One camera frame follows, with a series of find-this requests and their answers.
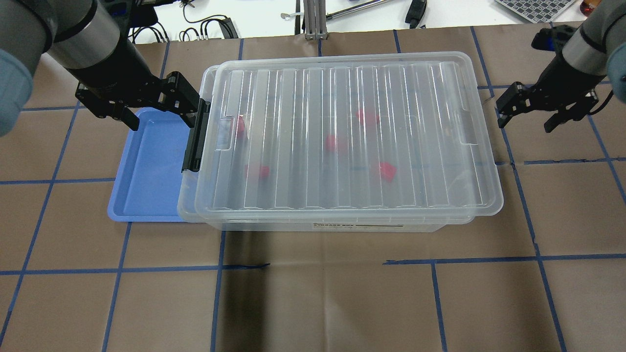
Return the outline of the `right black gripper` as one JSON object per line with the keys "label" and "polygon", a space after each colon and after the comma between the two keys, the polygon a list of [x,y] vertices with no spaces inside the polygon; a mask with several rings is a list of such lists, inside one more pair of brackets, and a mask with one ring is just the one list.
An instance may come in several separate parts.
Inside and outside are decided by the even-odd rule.
{"label": "right black gripper", "polygon": [[514,116],[535,109],[557,110],[544,123],[546,133],[551,133],[566,122],[579,122],[599,102],[596,95],[584,96],[599,82],[599,75],[584,73],[572,67],[562,53],[557,53],[534,86],[513,82],[497,99],[498,127],[504,129]]}

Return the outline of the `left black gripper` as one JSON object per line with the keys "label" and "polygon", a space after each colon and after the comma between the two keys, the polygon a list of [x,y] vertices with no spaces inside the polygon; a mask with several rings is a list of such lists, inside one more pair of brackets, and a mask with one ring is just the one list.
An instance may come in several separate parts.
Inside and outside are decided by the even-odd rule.
{"label": "left black gripper", "polygon": [[89,110],[112,110],[111,118],[138,131],[139,118],[130,109],[153,108],[177,114],[190,129],[196,126],[201,98],[178,71],[160,80],[131,42],[117,42],[110,55],[95,65],[67,69],[89,93],[80,98]]}

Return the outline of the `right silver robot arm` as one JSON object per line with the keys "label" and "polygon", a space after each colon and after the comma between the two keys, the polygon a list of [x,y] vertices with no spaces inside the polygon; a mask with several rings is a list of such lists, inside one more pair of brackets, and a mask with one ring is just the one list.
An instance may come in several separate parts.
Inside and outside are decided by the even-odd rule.
{"label": "right silver robot arm", "polygon": [[550,133],[566,122],[599,113],[615,97],[626,99],[626,3],[604,0],[579,25],[541,29],[532,48],[555,57],[537,82],[512,83],[496,101],[498,126],[531,111],[551,111],[544,124]]}

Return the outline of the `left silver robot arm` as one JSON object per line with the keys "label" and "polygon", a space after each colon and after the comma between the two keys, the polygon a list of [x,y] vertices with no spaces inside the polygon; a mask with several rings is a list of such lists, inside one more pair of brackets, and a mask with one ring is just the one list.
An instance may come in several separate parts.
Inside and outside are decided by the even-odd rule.
{"label": "left silver robot arm", "polygon": [[101,0],[3,0],[0,7],[2,135],[31,97],[43,54],[78,80],[75,96],[97,118],[136,131],[134,109],[153,108],[196,126],[204,105],[197,90],[178,71],[155,76],[128,38],[130,23]]}

